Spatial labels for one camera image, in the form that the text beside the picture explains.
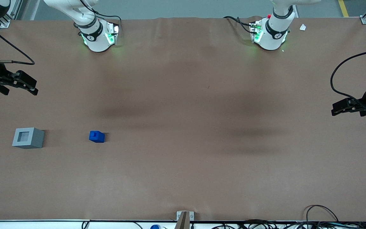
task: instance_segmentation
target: blue cube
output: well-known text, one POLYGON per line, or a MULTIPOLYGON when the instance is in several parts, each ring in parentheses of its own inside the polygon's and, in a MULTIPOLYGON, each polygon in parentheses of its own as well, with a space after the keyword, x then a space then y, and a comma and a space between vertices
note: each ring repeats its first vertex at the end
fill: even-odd
POLYGON ((88 139, 95 143, 103 143, 105 141, 105 134, 101 133, 98 130, 92 130, 90 131, 90 136, 88 137, 88 139))

